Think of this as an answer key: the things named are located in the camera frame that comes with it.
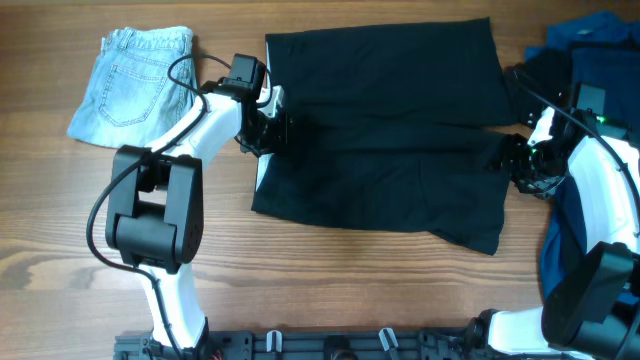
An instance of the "denim shorts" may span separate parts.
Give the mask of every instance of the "denim shorts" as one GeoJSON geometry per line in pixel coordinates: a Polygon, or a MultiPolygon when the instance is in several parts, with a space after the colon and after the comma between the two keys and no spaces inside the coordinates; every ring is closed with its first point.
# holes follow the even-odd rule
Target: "denim shorts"
{"type": "MultiPolygon", "coordinates": [[[[169,80],[167,70],[191,53],[186,27],[113,31],[102,39],[82,105],[67,135],[91,144],[144,146],[162,136],[193,106],[195,95],[169,80]]],[[[197,87],[192,60],[173,69],[178,80],[197,87]]]]}

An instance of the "jeans pocket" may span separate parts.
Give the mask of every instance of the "jeans pocket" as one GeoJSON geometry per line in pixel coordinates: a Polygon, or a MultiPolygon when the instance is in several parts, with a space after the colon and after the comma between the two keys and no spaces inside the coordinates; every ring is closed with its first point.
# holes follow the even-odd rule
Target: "jeans pocket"
{"type": "Polygon", "coordinates": [[[166,76],[146,76],[114,64],[98,111],[117,127],[143,122],[153,110],[166,81],[166,76]]]}

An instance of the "black cloth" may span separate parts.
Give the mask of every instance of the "black cloth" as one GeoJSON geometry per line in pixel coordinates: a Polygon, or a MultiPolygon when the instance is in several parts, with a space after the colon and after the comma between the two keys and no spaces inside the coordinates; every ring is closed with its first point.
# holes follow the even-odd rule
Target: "black cloth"
{"type": "Polygon", "coordinates": [[[488,19],[266,36],[293,129],[252,209],[296,222],[430,231],[495,253],[516,122],[488,19]]]}
{"type": "Polygon", "coordinates": [[[505,73],[507,74],[505,78],[507,89],[518,121],[532,126],[540,119],[542,111],[547,106],[523,90],[518,82],[523,83],[545,99],[558,103],[563,98],[562,94],[570,89],[571,56],[564,51],[544,49],[535,57],[527,60],[526,64],[509,67],[505,73]],[[529,77],[518,76],[516,78],[514,75],[516,67],[523,70],[529,77]]]}

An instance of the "table surface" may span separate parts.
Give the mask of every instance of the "table surface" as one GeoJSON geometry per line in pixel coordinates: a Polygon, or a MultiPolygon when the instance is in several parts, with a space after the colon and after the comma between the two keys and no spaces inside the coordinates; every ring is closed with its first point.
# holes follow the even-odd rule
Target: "table surface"
{"type": "MultiPolygon", "coordinates": [[[[523,60],[525,46],[542,44],[548,25],[599,9],[626,20],[640,14],[635,1],[152,2],[0,7],[0,359],[110,359],[114,336],[151,328],[138,280],[103,266],[85,243],[114,150],[65,135],[109,31],[181,24],[197,34],[200,51],[264,60],[265,33],[491,16],[507,66],[523,60]]],[[[199,68],[200,79],[225,75],[215,64],[199,68]]],[[[490,257],[428,233],[326,229],[255,214],[255,171],[253,156],[228,144],[205,174],[194,269],[213,330],[460,326],[487,308],[541,303],[537,257],[548,203],[511,188],[490,257]]],[[[118,259],[102,240],[103,223],[104,209],[99,247],[118,259]]]]}

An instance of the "folded clothing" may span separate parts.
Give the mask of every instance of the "folded clothing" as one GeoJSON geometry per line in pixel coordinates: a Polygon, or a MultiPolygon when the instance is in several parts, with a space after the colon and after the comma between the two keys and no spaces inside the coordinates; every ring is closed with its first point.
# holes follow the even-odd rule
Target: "folded clothing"
{"type": "MultiPolygon", "coordinates": [[[[186,27],[118,29],[102,39],[84,100],[67,135],[95,145],[144,146],[166,133],[193,106],[195,95],[167,78],[169,65],[191,53],[186,27]]],[[[196,86],[193,61],[173,74],[196,86]]]]}
{"type": "Polygon", "coordinates": [[[304,224],[430,231],[495,253],[516,122],[488,19],[267,35],[293,120],[252,209],[304,224]]]}
{"type": "MultiPolygon", "coordinates": [[[[640,125],[640,22],[625,23],[610,11],[550,26],[545,47],[525,52],[529,84],[547,99],[571,84],[588,83],[606,90],[604,115],[640,125]]],[[[538,118],[544,108],[518,87],[510,86],[521,122],[538,118]]]]}

